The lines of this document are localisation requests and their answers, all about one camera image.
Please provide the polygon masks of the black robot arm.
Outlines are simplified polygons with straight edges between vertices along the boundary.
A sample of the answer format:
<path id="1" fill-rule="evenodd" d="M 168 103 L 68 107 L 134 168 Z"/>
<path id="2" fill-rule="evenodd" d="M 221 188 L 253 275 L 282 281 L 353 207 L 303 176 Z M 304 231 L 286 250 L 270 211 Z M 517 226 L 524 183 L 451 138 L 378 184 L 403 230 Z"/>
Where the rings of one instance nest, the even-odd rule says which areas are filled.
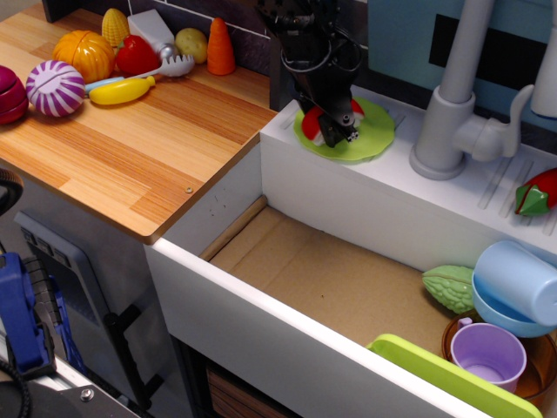
<path id="1" fill-rule="evenodd" d="M 352 84 L 362 50 L 338 25 L 337 1 L 257 1 L 255 9 L 280 43 L 280 59 L 292 80 L 292 96 L 304 114 L 317 117 L 308 134 L 330 148 L 359 137 Z"/>

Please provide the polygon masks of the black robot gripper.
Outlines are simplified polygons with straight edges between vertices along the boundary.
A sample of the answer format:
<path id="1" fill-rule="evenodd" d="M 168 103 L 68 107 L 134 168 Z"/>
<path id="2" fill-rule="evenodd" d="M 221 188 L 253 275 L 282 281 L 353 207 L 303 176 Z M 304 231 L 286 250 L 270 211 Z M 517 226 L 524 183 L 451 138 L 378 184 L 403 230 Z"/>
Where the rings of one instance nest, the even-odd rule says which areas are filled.
<path id="1" fill-rule="evenodd" d="M 318 106 L 324 112 L 318 123 L 325 144 L 334 148 L 356 139 L 351 88 L 362 60 L 360 45 L 342 28 L 328 34 L 289 30 L 280 43 L 300 110 L 306 114 Z"/>

